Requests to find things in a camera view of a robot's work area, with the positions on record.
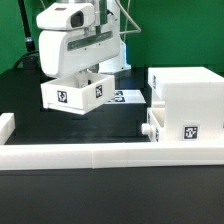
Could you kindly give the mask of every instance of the black and white tag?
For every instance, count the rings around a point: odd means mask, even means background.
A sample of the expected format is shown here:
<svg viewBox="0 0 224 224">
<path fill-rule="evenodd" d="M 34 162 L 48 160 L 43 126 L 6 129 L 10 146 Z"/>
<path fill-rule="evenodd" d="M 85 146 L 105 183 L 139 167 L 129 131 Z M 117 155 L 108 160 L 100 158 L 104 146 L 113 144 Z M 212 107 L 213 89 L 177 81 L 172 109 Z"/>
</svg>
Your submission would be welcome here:
<svg viewBox="0 0 224 224">
<path fill-rule="evenodd" d="M 153 84 L 152 85 L 153 85 L 153 88 L 156 89 L 156 77 L 155 76 L 153 76 Z"/>
<path fill-rule="evenodd" d="M 60 103 L 68 103 L 67 92 L 65 92 L 65 91 L 58 91 L 58 102 L 60 102 Z"/>
<path fill-rule="evenodd" d="M 199 138 L 199 126 L 185 126 L 183 140 L 198 140 Z"/>
<path fill-rule="evenodd" d="M 103 96 L 103 87 L 102 85 L 96 87 L 96 98 Z"/>
<path fill-rule="evenodd" d="M 156 141 L 157 141 L 157 142 L 159 141 L 159 131 L 158 131 L 157 128 L 156 128 Z"/>
<path fill-rule="evenodd" d="M 114 97 L 112 100 L 109 100 L 108 103 L 125 103 L 125 98 L 124 97 L 120 97 L 120 96 L 116 96 Z"/>
<path fill-rule="evenodd" d="M 118 91 L 115 91 L 115 96 L 123 96 L 123 91 L 121 90 L 118 90 Z"/>
</svg>

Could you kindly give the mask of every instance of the black table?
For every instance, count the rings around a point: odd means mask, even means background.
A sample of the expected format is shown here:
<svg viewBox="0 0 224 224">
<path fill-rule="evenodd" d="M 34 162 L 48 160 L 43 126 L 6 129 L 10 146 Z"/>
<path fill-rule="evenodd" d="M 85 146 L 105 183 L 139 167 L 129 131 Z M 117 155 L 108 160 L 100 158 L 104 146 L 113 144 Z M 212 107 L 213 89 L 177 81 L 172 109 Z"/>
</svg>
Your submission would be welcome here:
<svg viewBox="0 0 224 224">
<path fill-rule="evenodd" d="M 45 110 L 43 81 L 38 71 L 0 76 L 1 112 L 16 119 L 7 144 L 148 141 L 140 133 L 148 105 Z M 149 102 L 144 69 L 117 76 L 116 88 L 141 89 Z M 223 166 L 0 172 L 1 224 L 223 224 L 223 211 Z"/>
</svg>

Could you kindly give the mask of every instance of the green wall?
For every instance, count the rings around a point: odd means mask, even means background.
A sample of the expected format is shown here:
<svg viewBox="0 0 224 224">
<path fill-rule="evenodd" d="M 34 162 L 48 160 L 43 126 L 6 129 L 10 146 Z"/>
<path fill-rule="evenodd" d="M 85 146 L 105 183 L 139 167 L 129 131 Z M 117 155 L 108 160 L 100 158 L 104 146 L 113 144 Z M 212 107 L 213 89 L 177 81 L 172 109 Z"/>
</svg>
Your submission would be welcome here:
<svg viewBox="0 0 224 224">
<path fill-rule="evenodd" d="M 26 52 L 17 0 L 1 3 L 0 73 Z M 35 17 L 42 6 L 38 0 L 25 3 L 37 45 Z M 205 66 L 224 73 L 224 0 L 132 0 L 131 15 L 142 28 L 127 38 L 131 65 Z"/>
</svg>

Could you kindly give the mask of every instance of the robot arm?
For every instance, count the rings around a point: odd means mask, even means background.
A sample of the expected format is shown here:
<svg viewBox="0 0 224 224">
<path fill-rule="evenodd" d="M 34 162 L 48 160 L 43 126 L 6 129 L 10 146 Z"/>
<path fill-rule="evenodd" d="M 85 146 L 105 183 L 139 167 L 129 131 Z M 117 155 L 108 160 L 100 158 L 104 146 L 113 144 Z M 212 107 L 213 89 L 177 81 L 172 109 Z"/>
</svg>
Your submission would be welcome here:
<svg viewBox="0 0 224 224">
<path fill-rule="evenodd" d="M 41 66 L 47 76 L 72 75 L 119 54 L 115 18 L 99 9 L 99 1 L 54 3 L 38 15 L 37 25 L 44 29 L 39 37 Z"/>
</svg>

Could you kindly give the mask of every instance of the cable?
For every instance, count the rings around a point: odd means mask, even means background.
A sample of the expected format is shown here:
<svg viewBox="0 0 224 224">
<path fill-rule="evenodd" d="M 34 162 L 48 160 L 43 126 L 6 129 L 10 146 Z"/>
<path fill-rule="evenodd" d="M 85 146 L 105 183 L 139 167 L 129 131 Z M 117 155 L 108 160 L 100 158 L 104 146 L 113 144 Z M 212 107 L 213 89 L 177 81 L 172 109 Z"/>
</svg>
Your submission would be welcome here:
<svg viewBox="0 0 224 224">
<path fill-rule="evenodd" d="M 128 0 L 128 7 L 127 7 L 127 13 L 129 14 L 130 12 L 130 5 L 131 5 L 131 0 Z M 126 22 L 125 22 L 125 32 L 127 31 L 128 29 L 128 19 L 126 18 Z M 126 43 L 126 36 L 127 34 L 124 35 L 124 43 Z"/>
<path fill-rule="evenodd" d="M 131 16 L 125 11 L 125 9 L 123 8 L 123 6 L 120 3 L 120 0 L 115 0 L 115 1 L 117 3 L 118 7 L 120 8 L 120 10 L 123 12 L 125 17 L 127 18 L 127 20 L 136 28 L 136 30 L 120 32 L 120 35 L 131 34 L 131 33 L 140 33 L 141 28 L 135 23 L 135 21 L 131 18 Z"/>
<path fill-rule="evenodd" d="M 24 0 L 18 0 L 18 4 L 19 4 L 19 8 L 20 8 L 21 17 L 22 17 L 24 33 L 25 33 L 25 37 L 26 37 L 26 49 L 28 52 L 31 52 L 31 51 L 35 50 L 35 44 L 31 37 L 30 26 L 29 26 L 29 22 L 27 19 Z"/>
<path fill-rule="evenodd" d="M 19 64 L 24 60 L 24 59 L 28 59 L 28 58 L 39 58 L 39 56 L 33 56 L 33 55 L 28 55 L 25 57 L 21 57 L 13 66 L 13 69 L 17 69 Z"/>
<path fill-rule="evenodd" d="M 43 0 L 40 0 L 40 2 L 42 4 L 43 8 L 46 9 L 46 5 L 44 4 L 44 1 Z"/>
</svg>

